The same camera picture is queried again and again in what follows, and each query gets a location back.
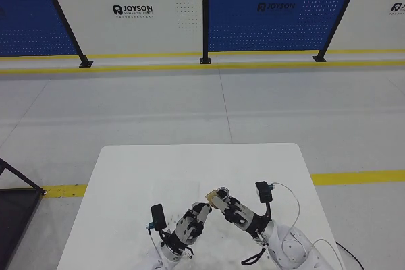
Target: perforated blue panel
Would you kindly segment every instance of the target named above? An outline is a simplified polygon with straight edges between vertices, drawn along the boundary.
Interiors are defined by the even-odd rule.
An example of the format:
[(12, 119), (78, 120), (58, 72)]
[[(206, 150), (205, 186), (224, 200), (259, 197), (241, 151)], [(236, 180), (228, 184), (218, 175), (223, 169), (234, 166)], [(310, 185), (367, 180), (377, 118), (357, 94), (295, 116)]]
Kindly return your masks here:
[(0, 56), (76, 55), (51, 0), (0, 0)]
[(344, 0), (210, 0), (209, 51), (322, 49)]

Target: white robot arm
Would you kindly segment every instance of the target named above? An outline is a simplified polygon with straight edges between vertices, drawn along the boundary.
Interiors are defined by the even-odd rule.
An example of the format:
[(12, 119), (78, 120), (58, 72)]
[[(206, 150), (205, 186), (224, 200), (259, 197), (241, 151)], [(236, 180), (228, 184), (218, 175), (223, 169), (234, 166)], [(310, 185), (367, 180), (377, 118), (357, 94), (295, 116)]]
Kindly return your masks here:
[(333, 270), (311, 241), (295, 227), (276, 224), (271, 219), (270, 202), (273, 186), (257, 182), (261, 203), (267, 206), (265, 215), (260, 216), (230, 197), (227, 188), (209, 193), (206, 198), (214, 208), (219, 208), (225, 219), (241, 230), (248, 232), (262, 246), (262, 251), (242, 261), (242, 265), (257, 262), (267, 249), (273, 262), (282, 270)]
[(179, 219), (174, 232), (164, 232), (167, 227), (162, 205), (154, 205), (151, 208), (153, 222), (147, 225), (148, 233), (151, 229), (158, 231), (162, 241), (149, 249), (143, 260), (139, 262), (134, 270), (172, 270), (183, 257), (183, 252), (196, 242), (196, 239), (204, 230), (204, 222), (211, 212), (211, 207), (207, 203), (196, 202), (192, 205), (184, 216)]

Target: white cable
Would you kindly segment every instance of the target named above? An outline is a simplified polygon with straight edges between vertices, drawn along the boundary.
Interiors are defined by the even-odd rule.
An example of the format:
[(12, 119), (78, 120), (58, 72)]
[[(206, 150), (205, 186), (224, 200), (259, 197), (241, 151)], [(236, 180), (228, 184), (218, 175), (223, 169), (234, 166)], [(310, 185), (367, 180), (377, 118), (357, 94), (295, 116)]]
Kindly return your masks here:
[[(298, 221), (298, 218), (299, 218), (299, 216), (300, 216), (300, 211), (301, 211), (300, 202), (298, 201), (297, 196), (294, 194), (294, 192), (292, 192), (292, 190), (291, 190), (290, 188), (288, 188), (287, 186), (285, 186), (284, 184), (279, 183), (279, 182), (273, 182), (273, 183), (271, 183), (271, 184), (272, 184), (272, 185), (273, 185), (273, 184), (279, 184), (279, 185), (283, 186), (284, 188), (286, 188), (287, 190), (289, 190), (289, 191), (291, 192), (292, 196), (294, 196), (294, 198), (296, 199), (297, 205), (298, 205), (297, 218), (296, 218), (296, 220), (294, 221), (294, 223), (292, 224), (292, 226), (290, 227), (290, 229), (288, 230), (288, 233), (287, 233), (287, 234), (283, 237), (283, 239), (282, 239), (281, 247), (282, 247), (282, 252), (285, 254), (285, 251), (284, 251), (284, 242), (285, 242), (286, 236), (287, 236), (288, 234), (291, 234), (292, 228), (296, 225), (296, 223), (297, 223), (297, 221)], [(337, 260), (339, 261), (339, 264), (340, 264), (341, 269), (344, 270), (344, 266), (342, 265), (342, 263), (341, 263), (341, 261), (340, 261), (340, 259), (339, 259), (339, 255), (337, 254), (335, 248), (334, 248), (326, 239), (320, 238), (320, 239), (316, 240), (315, 242), (313, 242), (313, 244), (312, 244), (312, 246), (311, 246), (311, 248), (310, 248), (310, 250), (309, 250), (309, 253), (307, 253), (307, 251), (306, 251), (306, 249), (303, 247), (302, 243), (300, 243), (300, 241), (298, 241), (298, 242), (302, 245), (304, 251), (307, 253), (307, 254), (306, 254), (306, 259), (309, 257), (309, 254), (311, 253), (312, 249), (315, 247), (315, 244), (316, 244), (317, 242), (319, 242), (319, 241), (324, 241), (324, 242), (328, 243), (328, 245), (331, 247), (331, 249), (332, 249), (333, 252), (335, 253), (336, 258), (337, 258)]]
[(289, 191), (291, 192), (292, 196), (294, 196), (294, 198), (296, 199), (296, 202), (297, 202), (297, 205), (298, 205), (298, 214), (297, 214), (296, 220), (293, 222), (293, 224), (291, 225), (290, 229), (288, 230), (288, 233), (285, 234), (285, 236), (283, 237), (282, 242), (281, 242), (282, 252), (285, 254), (285, 251), (284, 251), (284, 242), (285, 242), (286, 236), (287, 236), (288, 234), (291, 234), (292, 228), (296, 225), (296, 223), (297, 223), (297, 221), (298, 221), (298, 217), (300, 216), (301, 207), (300, 207), (300, 202), (299, 202), (298, 199), (297, 199), (297, 196), (294, 194), (294, 192), (292, 192), (292, 190), (291, 190), (290, 188), (288, 188), (287, 186), (285, 186), (284, 184), (279, 183), (279, 182), (273, 182), (273, 183), (271, 183), (271, 184), (272, 184), (272, 185), (278, 184), (278, 185), (283, 186), (283, 187), (286, 188), (287, 190), (289, 190)]
[(161, 263), (161, 265), (162, 265), (162, 264), (163, 264), (162, 256), (161, 256), (161, 254), (159, 253), (159, 251), (157, 250), (156, 245), (155, 245), (155, 241), (153, 241), (153, 237), (151, 236), (151, 234), (149, 234), (149, 236), (150, 236), (151, 242), (153, 243), (153, 246), (155, 247), (157, 256), (159, 256), (160, 263)]
[(340, 261), (340, 258), (339, 258), (338, 253), (336, 252), (335, 248), (334, 248), (334, 247), (329, 243), (329, 241), (327, 241), (326, 239), (319, 238), (317, 241), (313, 242), (313, 244), (312, 244), (312, 246), (311, 246), (311, 248), (310, 248), (310, 250), (309, 250), (309, 253), (308, 253), (308, 256), (307, 256), (307, 257), (309, 257), (309, 254), (311, 253), (312, 249), (315, 247), (315, 244), (316, 244), (317, 242), (319, 242), (319, 241), (324, 241), (324, 242), (328, 243), (328, 245), (331, 247), (331, 249), (332, 249), (333, 252), (335, 253), (337, 260), (339, 261), (340, 268), (341, 268), (342, 270), (344, 270), (344, 266), (342, 265), (342, 263), (341, 263), (341, 261)]

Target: white barrier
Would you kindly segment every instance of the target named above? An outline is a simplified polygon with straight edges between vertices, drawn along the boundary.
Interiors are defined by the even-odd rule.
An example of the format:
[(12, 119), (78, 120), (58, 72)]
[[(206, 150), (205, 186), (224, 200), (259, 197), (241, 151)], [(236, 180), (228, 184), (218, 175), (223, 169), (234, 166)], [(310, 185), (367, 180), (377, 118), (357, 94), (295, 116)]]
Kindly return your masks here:
[[(60, 4), (88, 55), (202, 51), (201, 0)], [(329, 49), (405, 49), (405, 2), (395, 4), (396, 0), (351, 0)]]

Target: yellow stripe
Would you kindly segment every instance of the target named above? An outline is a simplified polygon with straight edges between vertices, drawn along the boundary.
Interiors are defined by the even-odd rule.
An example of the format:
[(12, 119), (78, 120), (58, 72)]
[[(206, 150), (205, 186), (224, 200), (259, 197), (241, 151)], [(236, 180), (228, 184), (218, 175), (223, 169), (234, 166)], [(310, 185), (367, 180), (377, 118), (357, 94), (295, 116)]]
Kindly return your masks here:
[(384, 65), (405, 65), (405, 60), (383, 61), (329, 61), (327, 63), (308, 62), (267, 62), (267, 63), (213, 63), (200, 64), (171, 64), (171, 65), (113, 65), (57, 68), (26, 68), (0, 70), (0, 75), (6, 74), (55, 74), (77, 72), (122, 72), (122, 71), (155, 71), (155, 70), (214, 70), (214, 69), (253, 69), (253, 68), (311, 68), (311, 67), (369, 67)]
[(70, 198), (83, 197), (87, 189), (87, 184), (65, 185), (65, 186), (44, 186), (48, 193), (44, 198)]
[[(220, 51), (211, 52), (211, 56), (225, 55), (311, 55), (318, 51)], [(349, 49), (349, 50), (327, 50), (327, 53), (405, 53), (405, 49)], [(101, 58), (128, 58), (128, 57), (188, 57), (201, 56), (200, 51), (190, 51), (181, 53), (133, 53), (133, 54), (109, 54), (109, 55), (87, 55), (89, 59)], [(28, 60), (69, 60), (79, 59), (76, 55), (53, 55), (53, 56), (19, 56), (19, 57), (0, 57), (0, 61), (28, 61)]]
[[(334, 186), (348, 184), (405, 182), (404, 171), (359, 171), (350, 173), (322, 173), (312, 174), (313, 184), (316, 186)], [(44, 186), (48, 193), (44, 198), (83, 197), (87, 184)]]
[(354, 173), (323, 173), (312, 175), (316, 186), (405, 182), (405, 171), (359, 171)]

